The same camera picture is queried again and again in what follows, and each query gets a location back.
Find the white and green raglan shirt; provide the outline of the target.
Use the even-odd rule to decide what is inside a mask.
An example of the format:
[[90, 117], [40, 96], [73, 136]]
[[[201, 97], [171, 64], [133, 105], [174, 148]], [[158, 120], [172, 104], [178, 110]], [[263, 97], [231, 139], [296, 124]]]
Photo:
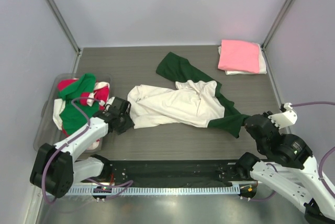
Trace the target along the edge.
[[239, 137], [249, 115], [239, 112], [234, 102], [224, 97], [220, 82], [173, 52], [163, 58], [156, 73], [173, 82], [175, 89], [135, 86], [127, 96], [134, 128], [178, 123], [220, 129]]

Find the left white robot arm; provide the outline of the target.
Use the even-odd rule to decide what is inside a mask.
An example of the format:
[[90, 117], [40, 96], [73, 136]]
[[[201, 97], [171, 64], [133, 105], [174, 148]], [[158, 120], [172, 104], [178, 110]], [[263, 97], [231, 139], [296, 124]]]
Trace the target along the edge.
[[38, 149], [30, 175], [31, 184], [41, 189], [48, 204], [53, 203], [48, 200], [48, 195], [61, 198], [75, 183], [107, 181], [112, 173], [110, 160], [98, 154], [81, 161], [78, 158], [96, 140], [112, 132], [120, 135], [135, 125], [130, 117], [131, 103], [127, 100], [113, 97], [92, 117], [79, 108], [77, 100], [73, 99], [71, 104], [84, 116], [86, 123], [62, 141], [43, 144]]

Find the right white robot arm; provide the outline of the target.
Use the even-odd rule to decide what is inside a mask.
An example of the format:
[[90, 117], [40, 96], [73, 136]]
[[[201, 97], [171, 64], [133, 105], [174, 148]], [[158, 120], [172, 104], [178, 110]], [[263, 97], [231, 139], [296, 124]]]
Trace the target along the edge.
[[247, 118], [244, 127], [255, 140], [258, 152], [289, 171], [295, 183], [273, 171], [252, 153], [245, 153], [236, 162], [236, 173], [242, 180], [259, 181], [291, 202], [304, 213], [308, 223], [334, 223], [334, 185], [318, 172], [321, 167], [306, 142], [280, 129], [297, 121], [293, 109], [269, 115], [257, 114]]

